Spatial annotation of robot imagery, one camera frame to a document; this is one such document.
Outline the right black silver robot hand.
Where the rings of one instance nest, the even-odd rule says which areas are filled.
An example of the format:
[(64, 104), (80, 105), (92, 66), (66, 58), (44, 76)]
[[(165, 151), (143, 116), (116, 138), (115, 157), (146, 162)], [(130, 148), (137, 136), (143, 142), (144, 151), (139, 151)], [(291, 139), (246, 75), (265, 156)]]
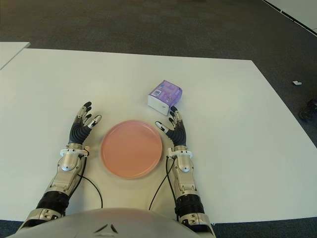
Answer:
[(173, 126), (173, 129), (168, 128), (160, 121), (156, 121), (155, 125), (173, 142), (174, 146), (186, 146), (186, 129), (179, 110), (172, 106), (169, 111), (170, 117), (168, 120)]

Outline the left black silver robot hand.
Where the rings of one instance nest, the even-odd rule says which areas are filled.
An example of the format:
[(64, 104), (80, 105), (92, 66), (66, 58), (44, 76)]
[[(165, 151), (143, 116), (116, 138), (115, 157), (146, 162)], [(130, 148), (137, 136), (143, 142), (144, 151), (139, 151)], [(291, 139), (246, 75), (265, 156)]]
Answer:
[(69, 144), (74, 143), (82, 145), (89, 136), (92, 129), (102, 119), (101, 115), (97, 115), (90, 120), (92, 114), (89, 114), (89, 111), (91, 109), (92, 103), (86, 102), (76, 114), (69, 133)]

